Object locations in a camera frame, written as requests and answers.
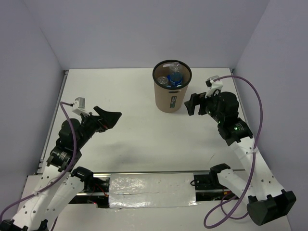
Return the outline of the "clear bottle blue label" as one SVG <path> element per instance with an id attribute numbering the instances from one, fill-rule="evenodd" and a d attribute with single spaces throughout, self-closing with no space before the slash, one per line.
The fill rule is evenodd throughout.
<path id="1" fill-rule="evenodd" d="M 168 79 L 176 82 L 183 80 L 183 74 L 181 73 L 182 65 L 179 62 L 173 62 L 169 66 Z"/>

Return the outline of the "light-blue label plastic bottle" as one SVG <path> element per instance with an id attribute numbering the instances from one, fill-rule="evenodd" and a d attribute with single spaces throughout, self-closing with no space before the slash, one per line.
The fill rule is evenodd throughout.
<path id="1" fill-rule="evenodd" d="M 182 81 L 176 81 L 176 82 L 173 82 L 173 81 L 169 81 L 167 87 L 168 88 L 177 88 L 177 87 L 181 87 L 182 85 Z"/>

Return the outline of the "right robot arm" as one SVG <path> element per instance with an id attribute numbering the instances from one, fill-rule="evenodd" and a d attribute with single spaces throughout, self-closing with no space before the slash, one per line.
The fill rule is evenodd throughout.
<path id="1" fill-rule="evenodd" d="M 210 97 L 206 93 L 194 93 L 185 106 L 189 115 L 192 116 L 195 107 L 199 106 L 199 115 L 208 114 L 217 122 L 220 136 L 249 175 L 245 181 L 227 164 L 219 164 L 210 169 L 210 185 L 231 190 L 258 226 L 286 216 L 296 202 L 296 196 L 276 180 L 260 151 L 254 147 L 256 140 L 249 126 L 239 117 L 236 95 L 219 90 Z"/>

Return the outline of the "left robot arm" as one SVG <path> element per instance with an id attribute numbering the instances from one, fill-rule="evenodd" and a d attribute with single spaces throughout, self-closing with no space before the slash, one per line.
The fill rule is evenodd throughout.
<path id="1" fill-rule="evenodd" d="M 59 138 L 46 162 L 45 170 L 32 194 L 7 206 L 1 215 L 11 207 L 23 203 L 11 219 L 1 219 L 2 231 L 52 231 L 63 209 L 80 192 L 94 187 L 93 172 L 76 167 L 81 158 L 81 148 L 96 133 L 112 129 L 121 112 L 108 112 L 94 107 L 96 115 L 70 104 L 81 120 L 70 118 L 62 123 Z"/>

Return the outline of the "brown cylindrical paper bin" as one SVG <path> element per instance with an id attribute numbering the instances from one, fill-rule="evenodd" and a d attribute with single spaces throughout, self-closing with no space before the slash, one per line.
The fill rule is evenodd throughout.
<path id="1" fill-rule="evenodd" d="M 168 88 L 160 85 L 157 82 L 157 78 L 160 76 L 166 76 L 168 78 L 169 66 L 173 62 L 179 62 L 182 65 L 181 73 L 183 74 L 183 80 L 181 87 Z M 179 110 L 192 79 L 192 71 L 189 66 L 179 60 L 164 60 L 154 67 L 152 78 L 154 81 L 154 98 L 157 108 L 165 113 L 173 113 Z"/>

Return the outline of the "silver foil sheet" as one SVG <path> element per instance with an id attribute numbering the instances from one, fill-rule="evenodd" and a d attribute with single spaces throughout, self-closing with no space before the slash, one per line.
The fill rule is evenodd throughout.
<path id="1" fill-rule="evenodd" d="M 188 207 L 197 205 L 192 173 L 114 174 L 110 208 Z"/>

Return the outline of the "metal rail base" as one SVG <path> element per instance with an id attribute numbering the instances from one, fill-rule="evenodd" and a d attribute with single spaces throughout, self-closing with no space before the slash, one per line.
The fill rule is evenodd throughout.
<path id="1" fill-rule="evenodd" d="M 233 196 L 226 187 L 213 185 L 207 171 L 95 173 L 92 185 L 77 193 L 69 203 L 98 208 L 188 207 Z"/>

